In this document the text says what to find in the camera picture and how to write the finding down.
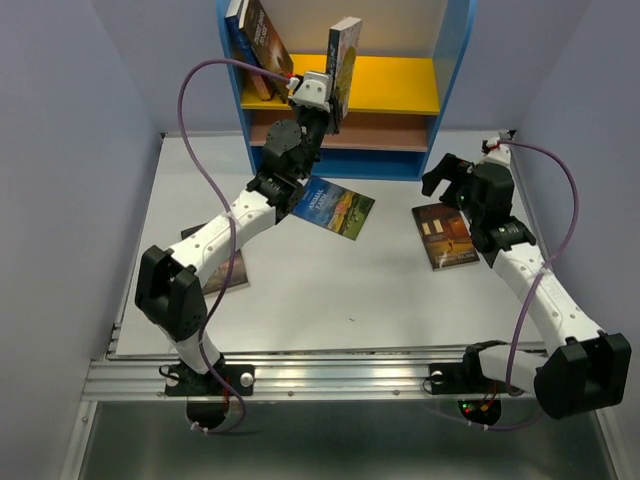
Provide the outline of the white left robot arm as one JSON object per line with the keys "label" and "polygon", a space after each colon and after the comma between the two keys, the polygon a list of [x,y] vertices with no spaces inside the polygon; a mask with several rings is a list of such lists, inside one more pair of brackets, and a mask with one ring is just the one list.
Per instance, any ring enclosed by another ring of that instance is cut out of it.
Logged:
{"label": "white left robot arm", "polygon": [[215,392],[223,373],[216,364],[221,354],[205,331],[203,284],[230,255],[295,209],[321,159],[324,137],[339,130],[335,102],[327,110],[292,109],[294,119],[270,127],[256,176],[222,214],[166,249],[149,247],[140,260],[135,305],[167,336],[189,368],[188,382],[202,394]]}

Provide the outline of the Three Days to See book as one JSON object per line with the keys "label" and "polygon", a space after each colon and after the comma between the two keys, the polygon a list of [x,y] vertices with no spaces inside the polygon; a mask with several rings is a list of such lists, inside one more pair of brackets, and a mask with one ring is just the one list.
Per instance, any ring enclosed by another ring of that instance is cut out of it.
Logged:
{"label": "Three Days to See book", "polygon": [[260,1],[242,3],[239,29],[260,68],[283,77],[293,74],[294,62]]}

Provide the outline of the Jane Eyre blue book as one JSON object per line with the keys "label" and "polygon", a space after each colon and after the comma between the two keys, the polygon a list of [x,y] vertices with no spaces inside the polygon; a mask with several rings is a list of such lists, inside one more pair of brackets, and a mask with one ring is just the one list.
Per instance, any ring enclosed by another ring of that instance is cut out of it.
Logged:
{"label": "Jane Eyre blue book", "polygon": [[[239,60],[254,67],[258,67],[259,64],[251,49],[249,41],[246,35],[240,30],[240,9],[236,9],[233,13],[228,13],[225,16],[225,22],[231,34],[232,40],[234,41]],[[274,89],[270,83],[270,80],[256,73],[255,71],[248,71],[248,74],[258,98],[261,101],[271,100],[274,95]]]}

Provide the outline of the Little Women book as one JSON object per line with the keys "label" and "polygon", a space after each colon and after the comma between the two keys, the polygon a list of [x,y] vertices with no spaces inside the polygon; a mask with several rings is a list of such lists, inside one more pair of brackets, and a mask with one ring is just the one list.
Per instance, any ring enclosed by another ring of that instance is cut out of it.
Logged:
{"label": "Little Women book", "polygon": [[338,122],[341,122],[348,113],[349,95],[362,26],[362,19],[345,17],[329,30],[326,73],[332,80],[331,98],[336,101],[335,113]]}

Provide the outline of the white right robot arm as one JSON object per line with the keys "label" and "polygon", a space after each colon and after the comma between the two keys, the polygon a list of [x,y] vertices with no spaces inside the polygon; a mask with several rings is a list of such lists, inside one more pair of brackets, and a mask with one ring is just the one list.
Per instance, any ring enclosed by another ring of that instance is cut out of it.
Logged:
{"label": "white right robot arm", "polygon": [[469,223],[474,248],[521,301],[544,343],[545,355],[492,340],[469,345],[461,361],[433,364],[432,393],[484,393],[492,384],[535,396],[553,419],[622,402],[632,347],[609,334],[574,301],[545,266],[536,239],[512,213],[515,183],[508,155],[492,152],[479,163],[446,154],[422,177],[422,192],[449,185],[441,202]]}

